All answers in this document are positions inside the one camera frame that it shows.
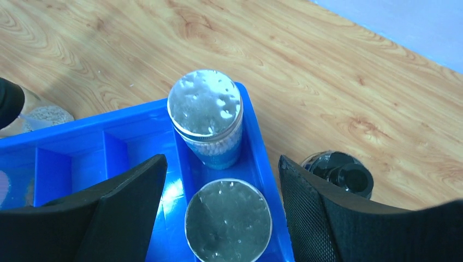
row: pink object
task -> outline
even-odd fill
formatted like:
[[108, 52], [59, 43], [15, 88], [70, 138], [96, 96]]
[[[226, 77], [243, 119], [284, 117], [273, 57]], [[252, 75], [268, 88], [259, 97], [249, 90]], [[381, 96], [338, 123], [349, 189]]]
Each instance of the pink object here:
[[10, 188], [10, 180], [5, 172], [0, 171], [0, 206], [7, 197], [8, 190]]

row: light blue surface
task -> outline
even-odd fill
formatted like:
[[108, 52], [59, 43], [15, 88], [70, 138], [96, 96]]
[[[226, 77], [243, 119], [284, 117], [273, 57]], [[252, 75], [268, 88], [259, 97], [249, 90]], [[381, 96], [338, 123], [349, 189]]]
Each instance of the light blue surface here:
[[260, 262], [294, 261], [283, 207], [251, 101], [237, 83], [243, 104], [242, 151], [229, 169], [207, 168], [174, 131], [167, 100], [159, 100], [60, 126], [0, 140], [0, 170], [11, 190], [3, 209], [23, 206], [28, 182], [35, 177], [34, 205], [72, 194], [165, 154], [167, 177], [151, 242], [149, 262], [199, 260], [185, 237], [185, 212], [193, 194], [218, 178], [245, 180], [267, 199], [273, 232]]
[[312, 0], [438, 64], [463, 73], [463, 1]]

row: blue plastic box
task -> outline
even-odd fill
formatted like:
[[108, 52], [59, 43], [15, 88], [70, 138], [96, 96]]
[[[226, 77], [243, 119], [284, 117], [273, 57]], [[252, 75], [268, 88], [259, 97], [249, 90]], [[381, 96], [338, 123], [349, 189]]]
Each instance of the blue plastic box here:
[[1, 209], [75, 193], [116, 176], [155, 154], [165, 154], [168, 171], [146, 261], [199, 260], [185, 237], [185, 212], [193, 194], [225, 177], [245, 180], [267, 199], [273, 232], [261, 262], [294, 261], [283, 207], [256, 115], [245, 87], [242, 153], [226, 170], [207, 168], [174, 131], [162, 99], [35, 132], [0, 139], [0, 170], [10, 180]]

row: bottle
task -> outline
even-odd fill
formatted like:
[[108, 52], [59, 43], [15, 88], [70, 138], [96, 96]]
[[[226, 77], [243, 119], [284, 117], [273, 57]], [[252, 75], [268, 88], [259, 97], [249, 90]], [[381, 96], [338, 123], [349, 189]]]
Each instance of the bottle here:
[[339, 151], [325, 151], [307, 157], [301, 166], [344, 190], [371, 198], [373, 176], [355, 157]]
[[0, 138], [73, 121], [63, 108], [0, 78]]
[[238, 161], [243, 106], [228, 76], [209, 69], [186, 74], [172, 87], [167, 109], [174, 129], [206, 166], [222, 170]]

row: wooden table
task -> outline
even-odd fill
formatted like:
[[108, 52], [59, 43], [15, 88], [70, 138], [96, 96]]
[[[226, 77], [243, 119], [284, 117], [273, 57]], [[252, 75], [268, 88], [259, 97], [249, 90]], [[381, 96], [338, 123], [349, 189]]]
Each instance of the wooden table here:
[[77, 118], [217, 69], [247, 86], [275, 174], [333, 149], [372, 171], [375, 201], [463, 196], [463, 75], [306, 0], [3, 0], [0, 57]]

